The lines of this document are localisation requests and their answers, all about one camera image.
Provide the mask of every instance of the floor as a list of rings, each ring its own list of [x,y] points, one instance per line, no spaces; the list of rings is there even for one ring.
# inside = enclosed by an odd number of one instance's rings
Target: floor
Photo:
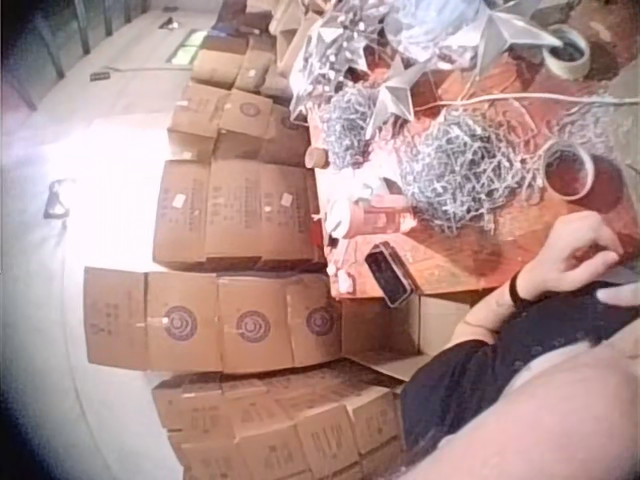
[[[165,129],[189,78],[165,62],[192,28],[215,20],[173,15],[174,32],[157,29],[161,12],[124,26],[3,138],[1,381],[59,478],[181,478],[151,398],[162,375],[89,365],[82,325],[84,265],[151,265]],[[104,65],[125,72],[89,83]],[[75,180],[66,228],[42,218],[58,178]]]

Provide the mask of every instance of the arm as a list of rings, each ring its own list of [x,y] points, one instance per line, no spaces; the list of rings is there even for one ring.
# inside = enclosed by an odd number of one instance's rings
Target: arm
[[[604,250],[584,261],[576,260],[576,254],[593,246]],[[518,275],[516,289],[529,301],[546,292],[577,290],[611,268],[622,252],[615,233],[597,213],[565,215],[554,224],[540,253]],[[494,343],[513,312],[507,282],[471,309],[456,327],[448,347],[473,339]]]

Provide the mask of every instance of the tape roll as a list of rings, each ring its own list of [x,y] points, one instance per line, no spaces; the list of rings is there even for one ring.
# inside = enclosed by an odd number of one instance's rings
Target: tape roll
[[[591,68],[589,42],[568,25],[553,25],[548,30],[565,45],[542,50],[547,68],[555,75],[567,80],[579,80],[586,76]]]

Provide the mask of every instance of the black phone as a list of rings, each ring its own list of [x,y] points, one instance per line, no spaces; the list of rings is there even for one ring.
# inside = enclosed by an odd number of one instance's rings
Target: black phone
[[[402,305],[414,293],[404,263],[389,242],[376,244],[364,261],[391,308]]]

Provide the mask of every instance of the packing tape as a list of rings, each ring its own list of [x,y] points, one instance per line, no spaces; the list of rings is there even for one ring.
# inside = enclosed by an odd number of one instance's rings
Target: packing tape
[[[543,48],[542,56],[546,67],[558,77],[567,80],[579,80],[586,76],[591,68],[591,48],[589,47],[589,42],[568,25],[553,25],[549,27],[549,33],[558,37],[565,45],[573,44],[581,51],[582,57],[575,61],[564,61],[552,53],[557,51],[557,49]]]

